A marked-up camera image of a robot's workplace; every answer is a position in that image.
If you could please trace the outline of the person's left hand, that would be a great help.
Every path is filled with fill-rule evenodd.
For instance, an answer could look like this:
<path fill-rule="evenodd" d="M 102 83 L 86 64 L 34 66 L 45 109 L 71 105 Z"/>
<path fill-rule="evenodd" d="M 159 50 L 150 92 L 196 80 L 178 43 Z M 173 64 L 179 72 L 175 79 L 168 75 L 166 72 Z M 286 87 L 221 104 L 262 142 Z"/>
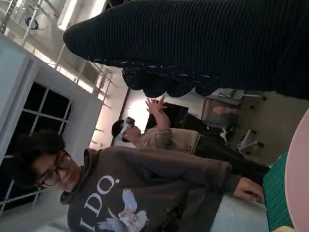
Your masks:
<path fill-rule="evenodd" d="M 233 195 L 245 201 L 265 203 L 263 188 L 245 177 L 240 179 Z"/>

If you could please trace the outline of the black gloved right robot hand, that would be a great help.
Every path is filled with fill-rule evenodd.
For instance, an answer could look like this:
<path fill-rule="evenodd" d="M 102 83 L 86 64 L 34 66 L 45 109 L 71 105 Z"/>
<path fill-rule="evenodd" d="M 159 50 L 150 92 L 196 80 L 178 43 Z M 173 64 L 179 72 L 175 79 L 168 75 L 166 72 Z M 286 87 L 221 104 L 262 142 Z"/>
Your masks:
<path fill-rule="evenodd" d="M 127 87 L 149 98 L 220 88 L 309 98 L 306 0 L 134 0 L 71 26 L 63 41 L 122 68 Z"/>

